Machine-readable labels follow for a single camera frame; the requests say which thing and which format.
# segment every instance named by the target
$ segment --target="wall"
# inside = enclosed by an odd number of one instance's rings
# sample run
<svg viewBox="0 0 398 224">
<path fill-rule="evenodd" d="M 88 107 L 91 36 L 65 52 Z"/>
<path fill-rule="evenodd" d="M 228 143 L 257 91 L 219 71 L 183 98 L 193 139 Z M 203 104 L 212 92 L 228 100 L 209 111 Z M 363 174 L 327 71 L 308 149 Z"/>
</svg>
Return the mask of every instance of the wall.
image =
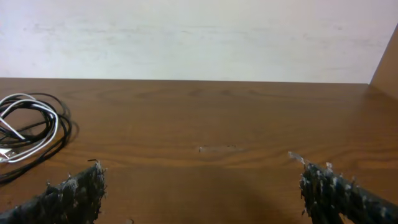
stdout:
<svg viewBox="0 0 398 224">
<path fill-rule="evenodd" d="M 0 77 L 369 83 L 396 0 L 0 0 Z"/>
<path fill-rule="evenodd" d="M 398 26 L 374 73 L 371 85 L 398 99 Z"/>
</svg>

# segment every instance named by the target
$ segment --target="wooden table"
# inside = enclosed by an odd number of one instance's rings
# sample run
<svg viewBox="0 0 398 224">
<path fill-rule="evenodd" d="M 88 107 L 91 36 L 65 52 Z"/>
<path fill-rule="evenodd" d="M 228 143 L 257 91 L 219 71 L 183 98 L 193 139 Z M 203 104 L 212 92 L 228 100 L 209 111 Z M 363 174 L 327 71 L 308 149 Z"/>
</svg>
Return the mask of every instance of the wooden table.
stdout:
<svg viewBox="0 0 398 224">
<path fill-rule="evenodd" d="M 98 159 L 109 168 L 99 224 L 310 223 L 288 151 L 398 202 L 398 103 L 367 85 L 3 78 L 0 90 L 53 94 L 80 127 L 0 188 L 0 210 Z"/>
</svg>

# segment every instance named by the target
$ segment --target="wood grain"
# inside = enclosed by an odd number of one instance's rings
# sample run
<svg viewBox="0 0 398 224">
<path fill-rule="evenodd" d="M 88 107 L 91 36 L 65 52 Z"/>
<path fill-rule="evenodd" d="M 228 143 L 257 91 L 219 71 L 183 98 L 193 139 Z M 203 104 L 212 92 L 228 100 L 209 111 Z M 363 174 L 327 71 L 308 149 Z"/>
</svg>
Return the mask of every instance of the wood grain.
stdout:
<svg viewBox="0 0 398 224">
<path fill-rule="evenodd" d="M 398 202 L 398 104 L 368 85 L 3 78 L 0 90 L 53 94 L 80 126 L 0 188 L 0 210 L 99 159 L 109 168 L 99 224 L 310 223 L 288 151 Z"/>
<path fill-rule="evenodd" d="M 392 34 L 371 85 L 398 99 L 398 25 Z"/>
</svg>

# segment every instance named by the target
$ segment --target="black cable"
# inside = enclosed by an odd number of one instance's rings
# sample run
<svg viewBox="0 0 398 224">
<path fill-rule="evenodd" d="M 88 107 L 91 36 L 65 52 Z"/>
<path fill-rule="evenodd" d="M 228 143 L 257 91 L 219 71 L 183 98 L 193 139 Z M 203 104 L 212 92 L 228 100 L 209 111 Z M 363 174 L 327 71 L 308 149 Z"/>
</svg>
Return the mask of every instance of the black cable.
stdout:
<svg viewBox="0 0 398 224">
<path fill-rule="evenodd" d="M 70 138 L 70 135 L 72 133 L 72 122 L 70 121 L 70 115 L 68 114 L 68 108 L 67 106 L 62 103 L 58 98 L 55 96 L 46 94 L 46 93 L 29 93 L 29 95 L 42 95 L 42 96 L 48 96 L 55 101 L 59 103 L 62 107 L 62 114 L 58 113 L 57 110 L 50 104 L 45 101 L 41 101 L 42 103 L 45 103 L 47 106 L 49 106 L 56 114 L 58 115 L 58 124 L 62 127 L 62 137 L 55 141 L 53 144 L 47 146 L 46 149 L 44 149 L 44 152 L 38 156 L 34 161 L 21 166 L 17 169 L 14 169 L 10 172 L 7 172 L 5 174 L 0 174 L 0 185 L 7 184 L 12 182 L 13 180 L 17 179 L 20 177 L 22 174 L 26 173 L 28 170 L 31 168 L 41 164 L 42 162 L 46 161 L 47 159 L 50 159 L 52 156 L 54 156 L 57 152 L 59 152 L 65 145 L 68 143 L 68 140 Z M 21 100 L 18 96 L 8 98 L 2 105 L 0 105 L 0 113 L 2 113 L 6 108 L 18 101 Z M 8 149 L 17 149 L 20 147 L 25 147 L 32 145 L 40 140 L 43 140 L 43 138 L 46 138 L 46 136 L 49 134 L 49 132 L 55 128 L 55 118 L 50 115 L 48 111 L 43 110 L 42 108 L 33 106 L 33 102 L 25 101 L 25 102 L 20 102 L 17 105 L 13 106 L 2 118 L 5 119 L 8 115 L 10 115 L 13 111 L 17 109 L 30 109 L 30 110 L 36 110 L 41 112 L 44 121 L 28 125 L 26 127 L 23 127 L 21 129 L 18 129 L 18 133 L 20 133 L 25 139 L 21 139 L 18 136 L 15 135 L 12 131 L 0 127 L 0 134 L 3 135 L 3 137 L 0 138 L 0 148 L 8 148 Z M 21 131 L 26 131 L 28 129 L 40 126 L 40 125 L 45 125 L 44 129 L 39 133 L 39 134 L 22 134 Z"/>
</svg>

